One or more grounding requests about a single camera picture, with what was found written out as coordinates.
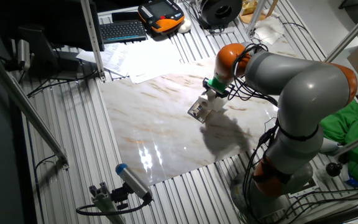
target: orange handheld controller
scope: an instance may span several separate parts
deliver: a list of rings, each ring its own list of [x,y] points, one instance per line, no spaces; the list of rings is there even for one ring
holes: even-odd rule
[[[179,25],[185,18],[180,7],[170,0],[155,0],[139,6],[140,18],[154,31],[160,33]]]

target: marble tile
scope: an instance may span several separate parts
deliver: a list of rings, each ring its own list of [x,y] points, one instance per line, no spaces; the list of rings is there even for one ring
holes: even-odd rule
[[[213,69],[214,58],[207,58],[141,84],[125,79],[101,86],[122,161],[145,183],[253,149],[264,123],[276,116],[276,107],[255,98],[229,101],[205,124],[188,115]]]

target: orange cap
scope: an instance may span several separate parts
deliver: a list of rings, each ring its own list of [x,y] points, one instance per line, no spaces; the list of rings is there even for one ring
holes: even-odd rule
[[[231,75],[231,66],[234,60],[244,51],[246,47],[242,44],[228,44],[224,46],[216,56],[215,59],[215,73],[219,73],[219,78],[222,81],[229,81],[233,79]],[[246,66],[250,59],[250,55],[247,55],[239,62],[237,67],[236,76],[241,76],[246,71]]]
[[[342,65],[337,65],[335,63],[330,63],[330,64],[341,69],[341,71],[343,72],[343,74],[345,74],[347,78],[347,82],[349,83],[349,100],[347,101],[347,105],[348,105],[354,99],[357,92],[357,77],[353,72],[353,70],[351,70],[350,68],[347,68]]]

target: white paper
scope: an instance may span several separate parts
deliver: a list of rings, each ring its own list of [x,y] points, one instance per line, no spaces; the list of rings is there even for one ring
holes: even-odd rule
[[[126,76],[128,70],[124,67],[124,61],[129,52],[125,44],[106,44],[104,52],[100,52],[103,67],[121,76]],[[81,51],[77,56],[78,59],[96,63],[93,52]]]
[[[103,67],[125,77],[129,75],[133,83],[142,83],[152,78],[175,71],[180,65],[181,56],[171,40],[153,39],[136,44],[109,44],[101,52]],[[82,51],[77,58],[96,62],[93,52]]]
[[[129,75],[133,83],[142,83],[172,73],[180,65],[178,49],[169,39],[151,39],[128,47],[131,51],[129,62],[132,63]]]

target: keyboard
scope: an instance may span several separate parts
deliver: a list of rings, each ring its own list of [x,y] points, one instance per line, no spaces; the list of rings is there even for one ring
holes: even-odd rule
[[[146,39],[146,32],[141,21],[122,21],[100,25],[103,42],[140,41]]]

